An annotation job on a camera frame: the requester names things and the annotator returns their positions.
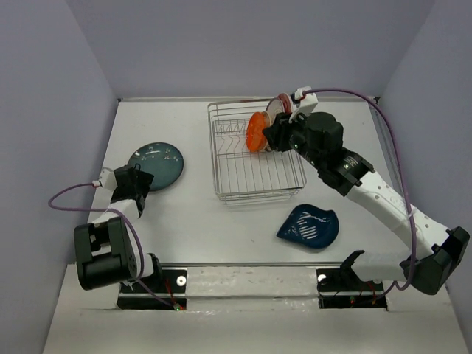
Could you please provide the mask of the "white plate orange sunburst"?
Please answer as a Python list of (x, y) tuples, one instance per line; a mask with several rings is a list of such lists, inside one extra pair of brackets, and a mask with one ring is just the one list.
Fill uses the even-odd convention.
[(278, 97), (273, 98), (269, 101), (265, 111), (269, 117), (270, 123), (273, 124), (278, 114), (285, 113), (285, 108), (282, 100)]

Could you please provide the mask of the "dark teal blossom plate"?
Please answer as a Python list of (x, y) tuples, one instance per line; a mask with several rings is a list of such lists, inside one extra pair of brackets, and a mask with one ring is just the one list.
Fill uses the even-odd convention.
[(140, 170), (153, 175), (150, 191), (157, 192), (178, 180), (184, 169), (184, 157), (172, 144), (153, 142), (132, 153), (128, 165), (138, 165)]

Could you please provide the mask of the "small beige plate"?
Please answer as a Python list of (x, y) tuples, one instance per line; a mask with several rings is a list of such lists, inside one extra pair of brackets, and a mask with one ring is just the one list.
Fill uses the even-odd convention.
[[(266, 111), (263, 111), (263, 116), (264, 116), (264, 122), (265, 122), (265, 127), (263, 129), (271, 127), (272, 121), (271, 121), (270, 115)], [(270, 144), (268, 143), (268, 139), (265, 139), (265, 140), (266, 140), (266, 144), (264, 147), (264, 151), (271, 152), (272, 149), (270, 147)]]

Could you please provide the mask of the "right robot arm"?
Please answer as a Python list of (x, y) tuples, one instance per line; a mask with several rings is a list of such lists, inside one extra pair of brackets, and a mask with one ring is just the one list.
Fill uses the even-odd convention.
[(278, 114), (263, 129), (272, 150), (294, 150), (313, 166), (318, 177), (340, 195), (376, 217), (410, 250), (401, 254), (354, 251), (342, 264), (339, 279), (356, 289), (368, 281), (393, 281), (435, 295), (461, 263), (470, 235), (462, 227), (449, 229), (390, 187), (358, 153), (343, 146), (344, 128), (332, 114)]

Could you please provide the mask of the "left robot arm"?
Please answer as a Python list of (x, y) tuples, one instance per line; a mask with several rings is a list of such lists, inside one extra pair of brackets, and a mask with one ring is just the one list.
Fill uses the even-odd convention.
[(162, 286), (163, 273), (146, 256), (133, 222), (145, 209), (153, 175), (139, 164), (104, 169), (98, 187), (112, 191), (110, 204), (91, 223), (74, 229), (77, 275), (81, 287), (90, 291), (119, 282), (137, 280), (146, 291)]

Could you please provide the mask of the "navy blue shell dish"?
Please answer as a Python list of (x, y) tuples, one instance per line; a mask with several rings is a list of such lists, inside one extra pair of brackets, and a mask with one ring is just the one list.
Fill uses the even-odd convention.
[(333, 210), (300, 204), (292, 209), (276, 236), (307, 249), (321, 250), (334, 242), (339, 229), (339, 219)]

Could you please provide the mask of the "red and teal floral plate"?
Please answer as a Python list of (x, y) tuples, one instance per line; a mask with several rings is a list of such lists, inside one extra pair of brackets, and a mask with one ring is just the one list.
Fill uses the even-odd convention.
[(281, 93), (277, 96), (277, 98), (281, 101), (284, 112), (287, 114), (292, 113), (292, 101), (291, 96), (287, 93)]

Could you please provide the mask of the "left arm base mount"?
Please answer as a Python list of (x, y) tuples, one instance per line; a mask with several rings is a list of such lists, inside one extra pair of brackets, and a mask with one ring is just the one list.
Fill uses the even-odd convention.
[(153, 292), (146, 291), (139, 283), (121, 284), (117, 307), (121, 310), (185, 310), (187, 307), (187, 269), (164, 267), (162, 277), (149, 276), (142, 282)]

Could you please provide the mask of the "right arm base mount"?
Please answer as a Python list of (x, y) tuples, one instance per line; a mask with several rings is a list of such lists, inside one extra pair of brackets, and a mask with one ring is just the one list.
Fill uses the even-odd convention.
[(388, 308), (386, 298), (381, 297), (384, 286), (380, 283), (363, 282), (340, 268), (318, 268), (316, 281), (318, 305), (322, 310)]

